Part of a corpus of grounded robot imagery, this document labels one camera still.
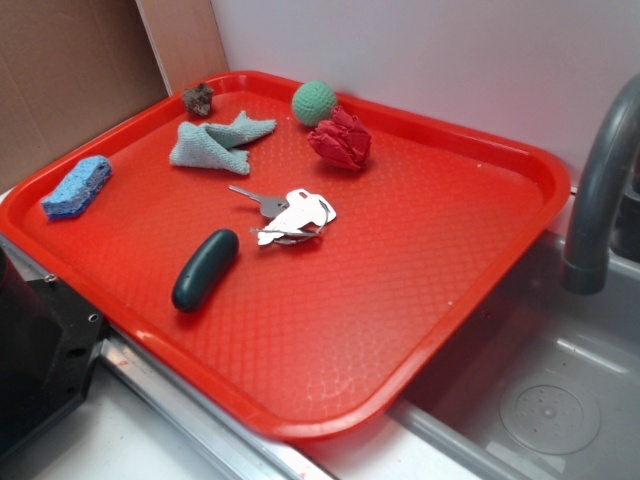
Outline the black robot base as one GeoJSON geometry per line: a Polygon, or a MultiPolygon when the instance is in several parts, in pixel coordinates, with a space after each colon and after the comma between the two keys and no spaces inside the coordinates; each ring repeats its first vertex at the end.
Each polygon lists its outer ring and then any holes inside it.
{"type": "Polygon", "coordinates": [[[61,279],[24,279],[1,253],[1,458],[78,408],[104,336],[103,313],[61,279]]]}

